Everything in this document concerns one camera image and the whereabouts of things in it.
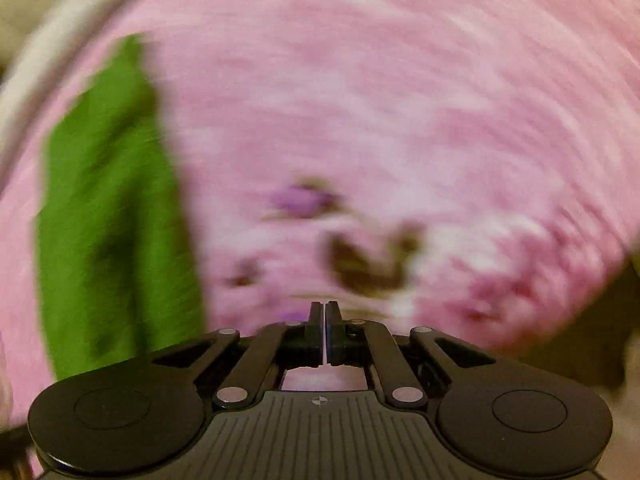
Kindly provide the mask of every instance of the pink floral fabric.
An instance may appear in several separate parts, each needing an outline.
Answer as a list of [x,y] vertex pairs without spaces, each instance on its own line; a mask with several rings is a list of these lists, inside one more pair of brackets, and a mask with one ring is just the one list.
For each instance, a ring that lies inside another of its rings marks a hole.
[[133,0],[61,82],[0,202],[14,416],[51,381],[42,139],[118,38],[147,34],[212,328],[338,299],[396,332],[507,348],[569,322],[640,227],[639,2]]

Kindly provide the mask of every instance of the silver screw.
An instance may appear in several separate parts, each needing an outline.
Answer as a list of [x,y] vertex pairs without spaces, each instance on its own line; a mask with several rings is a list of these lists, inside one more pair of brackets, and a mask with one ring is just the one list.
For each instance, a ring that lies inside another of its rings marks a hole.
[[423,394],[418,388],[402,386],[393,390],[391,396],[399,402],[418,402]]
[[218,398],[218,400],[221,400],[222,402],[228,402],[230,404],[233,402],[241,402],[242,400],[245,400],[247,395],[247,390],[245,390],[244,388],[239,388],[238,386],[228,386],[226,388],[218,390],[218,392],[216,393],[216,397]]

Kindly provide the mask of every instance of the green fabric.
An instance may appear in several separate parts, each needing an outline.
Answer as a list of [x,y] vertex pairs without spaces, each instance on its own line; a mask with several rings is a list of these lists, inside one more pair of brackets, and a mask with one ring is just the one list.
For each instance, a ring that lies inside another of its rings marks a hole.
[[50,136],[40,316],[58,379],[201,335],[204,310],[158,98],[125,38]]

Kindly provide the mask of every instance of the beige floor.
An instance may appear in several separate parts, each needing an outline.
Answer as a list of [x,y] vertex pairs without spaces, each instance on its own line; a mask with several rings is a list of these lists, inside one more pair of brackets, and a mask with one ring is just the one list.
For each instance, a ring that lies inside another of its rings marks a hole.
[[[56,0],[0,0],[0,72]],[[522,359],[596,388],[614,436],[601,463],[609,480],[640,478],[640,280],[628,267],[583,316]]]

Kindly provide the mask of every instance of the purple flower print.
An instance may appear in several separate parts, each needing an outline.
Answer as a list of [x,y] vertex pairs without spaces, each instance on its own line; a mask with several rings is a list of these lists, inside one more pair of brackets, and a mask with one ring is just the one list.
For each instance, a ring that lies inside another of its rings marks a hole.
[[292,218],[316,218],[334,209],[335,202],[332,193],[301,185],[289,186],[274,197],[276,208]]

